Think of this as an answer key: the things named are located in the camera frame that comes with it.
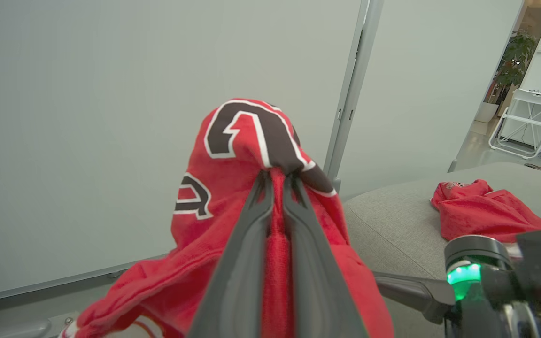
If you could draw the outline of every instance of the gray floor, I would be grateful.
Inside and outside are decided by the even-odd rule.
[[[493,162],[533,163],[541,167],[541,158],[525,161],[520,157],[491,150],[487,139],[497,120],[474,122],[457,157],[455,171]],[[105,296],[115,281],[101,276],[81,282],[52,287],[0,300],[0,327],[81,312]]]
[[[0,327],[80,313],[104,297],[115,281],[116,278],[100,276],[2,298]]]
[[[495,162],[530,163],[541,167],[541,155],[530,160],[523,160],[519,156],[490,149],[487,141],[490,135],[492,135],[492,131],[494,131],[497,123],[497,119],[494,119],[489,123],[473,122],[457,156],[455,171]]]

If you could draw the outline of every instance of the white plant pot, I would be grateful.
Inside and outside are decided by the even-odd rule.
[[[490,122],[496,114],[496,110],[498,110],[498,105],[482,102],[481,106],[479,106],[479,111],[477,111],[477,115],[475,115],[475,121],[484,123]]]

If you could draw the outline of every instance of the potted plant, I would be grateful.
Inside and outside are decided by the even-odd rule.
[[[519,85],[523,80],[535,47],[537,47],[537,39],[524,31],[518,31],[509,39],[496,75],[492,79],[475,120],[490,122],[500,105],[498,98],[502,96],[501,94],[505,95],[511,85]]]

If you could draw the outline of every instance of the white folding chair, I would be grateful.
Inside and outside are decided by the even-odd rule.
[[[524,103],[527,104],[527,117],[522,117],[519,115],[522,112],[522,109],[525,107]],[[534,110],[537,110],[535,109],[536,105],[541,106],[541,93],[529,92],[528,90],[523,89],[515,90],[510,106],[506,107],[504,110],[504,114],[502,114],[502,117],[500,120],[498,120],[498,124],[496,125],[496,128],[494,129],[494,132],[492,132],[492,136],[488,141],[490,147],[492,149],[498,149],[509,154],[520,156],[524,160],[538,156],[538,154],[541,152],[541,139],[537,141],[539,132],[537,128],[541,128],[541,121],[537,120],[537,118],[541,115],[541,110],[535,113]],[[504,121],[507,119],[522,122],[522,124],[519,126],[519,128],[513,130],[513,132],[502,137],[502,139],[501,136],[498,135],[496,141],[494,141],[496,133],[502,129],[500,127],[504,126]],[[517,133],[520,131],[526,129],[528,126],[532,128],[533,143],[531,146],[533,146],[533,151],[527,151],[519,147],[511,146],[510,142],[508,142],[509,139],[514,135],[517,135]]]

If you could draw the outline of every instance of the red towel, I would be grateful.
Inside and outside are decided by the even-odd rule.
[[[541,218],[507,190],[492,192],[484,180],[472,184],[442,182],[431,203],[440,211],[442,236],[483,235],[514,243],[515,235],[541,230]]]
[[[185,336],[260,169],[270,170],[275,188],[266,243],[263,336],[294,335],[290,244],[283,231],[281,195],[284,175],[299,171],[369,334],[392,337],[384,300],[373,274],[350,246],[331,182],[299,147],[279,108],[245,99],[228,101],[204,118],[172,218],[177,248],[165,259],[131,267],[61,336],[93,338],[136,326],[150,336]]]

